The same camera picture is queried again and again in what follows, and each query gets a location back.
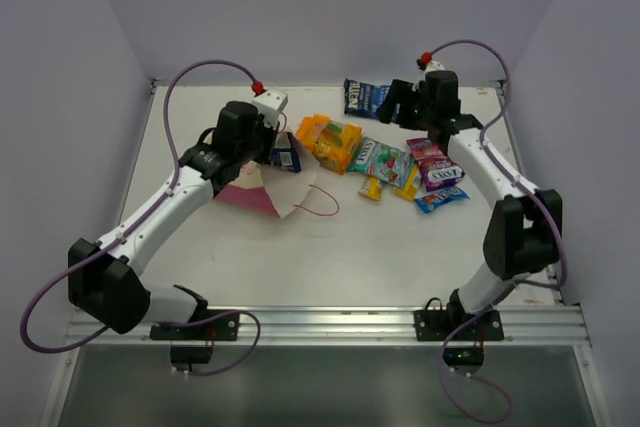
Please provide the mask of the dark blue snack packet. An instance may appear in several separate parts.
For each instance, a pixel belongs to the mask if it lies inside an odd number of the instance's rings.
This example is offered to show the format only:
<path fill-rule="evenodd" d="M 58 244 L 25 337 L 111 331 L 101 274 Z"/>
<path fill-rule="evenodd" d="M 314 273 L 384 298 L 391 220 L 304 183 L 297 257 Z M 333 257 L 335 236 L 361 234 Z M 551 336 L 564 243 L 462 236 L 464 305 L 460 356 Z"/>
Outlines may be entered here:
<path fill-rule="evenodd" d="M 294 147 L 274 148 L 270 156 L 270 166 L 291 173 L 302 171 L 300 157 Z"/>

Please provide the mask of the purple fox's berries candy bag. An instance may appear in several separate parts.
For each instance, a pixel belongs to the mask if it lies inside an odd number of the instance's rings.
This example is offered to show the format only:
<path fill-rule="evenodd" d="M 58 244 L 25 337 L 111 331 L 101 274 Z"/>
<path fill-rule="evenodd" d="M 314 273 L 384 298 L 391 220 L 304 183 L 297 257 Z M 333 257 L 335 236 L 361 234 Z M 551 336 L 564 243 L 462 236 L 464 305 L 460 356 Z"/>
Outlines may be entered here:
<path fill-rule="evenodd" d="M 428 138 L 408 139 L 406 145 L 418 165 L 427 192 L 455 186 L 465 177 L 462 167 Z"/>

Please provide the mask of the pink and cream paper bag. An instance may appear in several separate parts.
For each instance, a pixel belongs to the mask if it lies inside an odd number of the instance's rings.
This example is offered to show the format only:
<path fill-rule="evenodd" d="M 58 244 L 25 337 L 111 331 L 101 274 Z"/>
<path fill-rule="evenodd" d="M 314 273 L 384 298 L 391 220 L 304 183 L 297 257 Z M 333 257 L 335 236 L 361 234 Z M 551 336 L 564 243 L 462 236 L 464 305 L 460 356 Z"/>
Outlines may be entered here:
<path fill-rule="evenodd" d="M 239 177 L 215 197 L 219 203 L 240 207 L 270 217 L 283 219 L 296 210 L 319 217 L 331 217 L 340 211 L 333 195 L 316 185 L 320 164 L 290 130 L 278 134 L 274 148 L 294 147 L 299 154 L 302 171 L 291 173 L 266 164 L 249 162 L 241 168 Z M 316 189 L 334 204 L 329 212 L 320 212 L 304 205 Z"/>

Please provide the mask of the dark blue chips bag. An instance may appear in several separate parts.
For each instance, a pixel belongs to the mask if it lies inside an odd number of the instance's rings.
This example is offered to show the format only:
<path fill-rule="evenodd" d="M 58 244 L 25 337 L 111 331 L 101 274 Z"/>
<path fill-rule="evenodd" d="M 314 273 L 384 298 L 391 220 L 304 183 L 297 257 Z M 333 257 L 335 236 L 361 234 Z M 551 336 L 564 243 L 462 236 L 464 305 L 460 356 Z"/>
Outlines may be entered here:
<path fill-rule="evenodd" d="M 346 116 L 378 120 L 389 85 L 375 85 L 346 78 L 343 82 L 343 112 Z"/>

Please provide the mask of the teal fox's mint candy bag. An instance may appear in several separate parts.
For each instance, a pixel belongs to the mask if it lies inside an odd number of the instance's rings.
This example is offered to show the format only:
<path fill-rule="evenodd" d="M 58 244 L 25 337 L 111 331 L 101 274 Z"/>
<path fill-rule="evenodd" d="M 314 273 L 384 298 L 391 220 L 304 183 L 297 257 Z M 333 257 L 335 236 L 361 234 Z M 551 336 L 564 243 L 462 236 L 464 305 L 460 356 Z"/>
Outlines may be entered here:
<path fill-rule="evenodd" d="M 410 153 L 371 137 L 363 137 L 347 171 L 374 177 L 394 187 L 402 187 L 408 180 L 413 165 L 414 159 Z"/>

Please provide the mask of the yellow snack bar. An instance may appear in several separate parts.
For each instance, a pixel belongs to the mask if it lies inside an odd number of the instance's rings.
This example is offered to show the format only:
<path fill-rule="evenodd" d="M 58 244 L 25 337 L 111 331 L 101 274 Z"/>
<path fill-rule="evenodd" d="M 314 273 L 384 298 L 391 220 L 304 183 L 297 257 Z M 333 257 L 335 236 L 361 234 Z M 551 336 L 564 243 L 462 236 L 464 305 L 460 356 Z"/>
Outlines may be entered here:
<path fill-rule="evenodd" d="M 367 176 L 358 190 L 358 194 L 364 198 L 379 202 L 382 198 L 384 183 L 373 176 Z"/>
<path fill-rule="evenodd" d="M 394 187 L 392 189 L 392 192 L 394 195 L 404 200 L 413 202 L 421 184 L 422 176 L 420 173 L 420 169 L 418 164 L 414 163 L 403 186 L 400 188 Z"/>

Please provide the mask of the orange snack bag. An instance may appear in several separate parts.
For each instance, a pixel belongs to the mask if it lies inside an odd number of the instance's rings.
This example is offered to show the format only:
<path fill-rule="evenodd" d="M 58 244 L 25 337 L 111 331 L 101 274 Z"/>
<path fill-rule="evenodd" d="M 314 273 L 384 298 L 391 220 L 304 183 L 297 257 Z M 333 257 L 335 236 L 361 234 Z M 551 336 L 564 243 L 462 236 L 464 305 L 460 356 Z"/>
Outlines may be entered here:
<path fill-rule="evenodd" d="M 321 167 L 340 175 L 351 164 L 362 137 L 361 127 L 320 114 L 304 117 L 296 132 Z"/>

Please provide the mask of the blue m&m's packet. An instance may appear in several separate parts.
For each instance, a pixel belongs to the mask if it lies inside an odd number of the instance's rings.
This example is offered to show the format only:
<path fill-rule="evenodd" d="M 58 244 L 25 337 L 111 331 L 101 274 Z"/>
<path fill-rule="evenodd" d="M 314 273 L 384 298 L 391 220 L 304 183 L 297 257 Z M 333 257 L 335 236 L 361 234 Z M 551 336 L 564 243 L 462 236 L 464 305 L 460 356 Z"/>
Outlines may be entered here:
<path fill-rule="evenodd" d="M 457 186 L 452 186 L 430 192 L 428 195 L 415 199 L 414 203 L 423 213 L 430 214 L 448 203 L 469 199 L 469 195 L 464 190 Z"/>

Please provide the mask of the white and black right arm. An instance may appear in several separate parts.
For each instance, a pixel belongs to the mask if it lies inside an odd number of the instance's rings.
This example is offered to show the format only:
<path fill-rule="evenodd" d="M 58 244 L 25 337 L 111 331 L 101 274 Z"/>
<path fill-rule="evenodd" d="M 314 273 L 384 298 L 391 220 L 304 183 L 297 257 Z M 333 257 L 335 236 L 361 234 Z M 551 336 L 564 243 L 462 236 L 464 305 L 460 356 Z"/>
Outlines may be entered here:
<path fill-rule="evenodd" d="M 484 261 L 471 279 L 450 296 L 445 326 L 451 336 L 468 339 L 481 317 L 517 286 L 533 285 L 532 275 L 562 262 L 562 198 L 541 190 L 496 149 L 487 126 L 462 111 L 457 75 L 424 73 L 421 80 L 395 79 L 378 110 L 383 123 L 424 131 L 458 163 L 480 190 L 492 213 L 483 240 Z"/>

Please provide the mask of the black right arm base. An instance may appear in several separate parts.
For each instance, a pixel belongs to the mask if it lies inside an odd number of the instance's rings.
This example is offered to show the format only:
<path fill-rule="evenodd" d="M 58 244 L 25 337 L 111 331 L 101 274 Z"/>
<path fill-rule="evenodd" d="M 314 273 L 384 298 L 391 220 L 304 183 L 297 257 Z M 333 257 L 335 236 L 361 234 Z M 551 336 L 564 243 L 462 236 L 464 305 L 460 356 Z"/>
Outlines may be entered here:
<path fill-rule="evenodd" d="M 419 309 L 413 312 L 419 342 L 443 342 L 451 333 L 453 341 L 496 341 L 505 339 L 501 317 L 492 310 L 482 317 L 461 314 L 454 318 L 446 309 Z"/>

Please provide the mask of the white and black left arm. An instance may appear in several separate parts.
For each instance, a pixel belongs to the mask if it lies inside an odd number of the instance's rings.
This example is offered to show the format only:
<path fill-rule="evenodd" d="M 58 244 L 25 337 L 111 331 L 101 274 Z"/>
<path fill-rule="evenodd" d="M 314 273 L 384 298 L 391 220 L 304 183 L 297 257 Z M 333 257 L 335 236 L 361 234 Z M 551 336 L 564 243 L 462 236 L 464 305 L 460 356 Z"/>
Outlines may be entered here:
<path fill-rule="evenodd" d="M 208 326 L 208 302 L 191 289 L 143 284 L 147 264 L 172 234 L 254 161 L 269 160 L 288 102 L 268 91 L 251 102 L 230 101 L 216 126 L 202 132 L 165 185 L 119 227 L 69 251 L 68 296 L 107 328 L 125 334 L 141 323 L 167 324 L 185 339 Z"/>

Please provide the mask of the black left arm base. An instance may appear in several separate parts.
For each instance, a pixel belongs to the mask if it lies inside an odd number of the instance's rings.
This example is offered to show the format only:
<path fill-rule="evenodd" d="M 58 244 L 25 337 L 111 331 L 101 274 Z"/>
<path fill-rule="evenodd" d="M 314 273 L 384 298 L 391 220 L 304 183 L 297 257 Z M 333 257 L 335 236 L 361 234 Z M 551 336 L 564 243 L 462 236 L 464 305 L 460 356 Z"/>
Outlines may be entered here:
<path fill-rule="evenodd" d="M 240 326 L 238 310 L 196 312 L 186 324 L 158 324 L 150 330 L 154 341 L 235 341 Z"/>

